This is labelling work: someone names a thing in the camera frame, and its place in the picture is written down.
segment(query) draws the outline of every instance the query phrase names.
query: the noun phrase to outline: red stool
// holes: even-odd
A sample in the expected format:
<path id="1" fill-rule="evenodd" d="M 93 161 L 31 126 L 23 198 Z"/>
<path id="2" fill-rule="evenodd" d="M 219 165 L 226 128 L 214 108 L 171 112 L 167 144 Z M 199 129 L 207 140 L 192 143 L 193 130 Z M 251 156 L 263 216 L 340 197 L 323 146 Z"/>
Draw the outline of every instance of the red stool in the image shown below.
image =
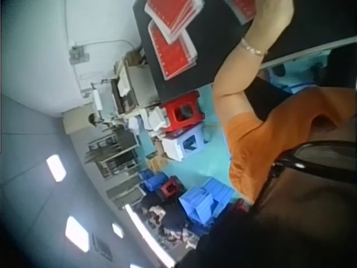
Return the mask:
<path id="1" fill-rule="evenodd" d="M 176 181 L 176 178 L 173 176 L 163 186 L 161 186 L 160 190 L 164 197 L 168 199 L 181 191 L 181 185 Z"/>
<path id="2" fill-rule="evenodd" d="M 197 99 L 199 96 L 200 94 L 195 90 L 189 94 L 162 105 L 162 107 L 166 109 L 167 118 L 170 121 L 170 125 L 164 128 L 166 132 L 179 130 L 190 125 L 195 125 L 205 119 L 205 114 L 201 113 L 198 104 Z M 192 112 L 192 115 L 187 118 L 182 113 L 181 109 L 183 108 L 189 109 Z"/>

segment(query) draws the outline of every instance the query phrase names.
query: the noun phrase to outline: black table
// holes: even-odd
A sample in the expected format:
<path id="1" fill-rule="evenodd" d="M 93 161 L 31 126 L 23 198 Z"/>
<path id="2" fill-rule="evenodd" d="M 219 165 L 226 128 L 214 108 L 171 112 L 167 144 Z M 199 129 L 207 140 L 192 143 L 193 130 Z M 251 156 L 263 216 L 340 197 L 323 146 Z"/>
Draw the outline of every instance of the black table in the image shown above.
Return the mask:
<path id="1" fill-rule="evenodd" d="M 145 3 L 146 0 L 137 0 L 133 10 L 162 102 L 212 83 L 223 61 L 249 27 L 240 25 L 224 0 L 206 0 L 200 14 L 187 27 L 198 52 L 196 66 L 165 81 L 148 33 L 151 18 L 144 11 Z M 293 21 L 271 48 L 262 67 L 356 41 L 357 0 L 295 0 Z"/>

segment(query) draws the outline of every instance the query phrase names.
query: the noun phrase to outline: bracelet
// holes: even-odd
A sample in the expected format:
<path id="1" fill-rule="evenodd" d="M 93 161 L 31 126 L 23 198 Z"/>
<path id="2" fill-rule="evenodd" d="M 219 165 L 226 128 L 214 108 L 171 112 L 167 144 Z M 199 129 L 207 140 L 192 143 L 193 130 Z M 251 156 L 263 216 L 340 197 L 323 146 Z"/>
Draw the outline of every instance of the bracelet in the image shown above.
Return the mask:
<path id="1" fill-rule="evenodd" d="M 240 44 L 241 44 L 246 50 L 248 50 L 250 53 L 252 53 L 252 54 L 254 54 L 254 55 L 263 57 L 263 56 L 265 56 L 265 55 L 268 54 L 267 52 L 262 52 L 262 51 L 260 51 L 260 50 L 255 49 L 254 47 L 250 46 L 244 38 L 242 38 L 242 40 L 240 41 Z"/>

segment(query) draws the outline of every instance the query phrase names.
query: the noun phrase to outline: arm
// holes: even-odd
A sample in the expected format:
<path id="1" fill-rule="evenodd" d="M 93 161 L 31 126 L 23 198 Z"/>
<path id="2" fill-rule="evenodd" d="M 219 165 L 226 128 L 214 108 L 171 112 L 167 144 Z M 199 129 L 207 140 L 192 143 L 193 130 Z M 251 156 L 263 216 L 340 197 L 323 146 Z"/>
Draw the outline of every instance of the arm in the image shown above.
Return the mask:
<path id="1" fill-rule="evenodd" d="M 289 25 L 293 15 L 292 0 L 256 0 L 257 15 L 245 36 L 247 43 L 267 52 Z M 239 44 L 226 58 L 213 86 L 215 109 L 221 124 L 237 114 L 253 112 L 244 94 L 251 84 L 263 57 L 252 54 Z"/>

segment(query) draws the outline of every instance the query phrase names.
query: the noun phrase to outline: orange shirt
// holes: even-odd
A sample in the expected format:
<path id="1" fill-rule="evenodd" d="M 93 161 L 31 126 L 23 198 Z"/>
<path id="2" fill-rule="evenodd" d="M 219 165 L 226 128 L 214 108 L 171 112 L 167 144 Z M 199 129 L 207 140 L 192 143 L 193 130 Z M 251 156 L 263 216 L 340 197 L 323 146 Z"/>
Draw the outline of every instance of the orange shirt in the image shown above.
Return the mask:
<path id="1" fill-rule="evenodd" d="M 278 156 L 310 140 L 318 118 L 335 127 L 356 113 L 356 91 L 345 88 L 308 88 L 276 107 L 265 122 L 254 113 L 233 117 L 225 126 L 232 161 L 232 185 L 255 201 Z"/>

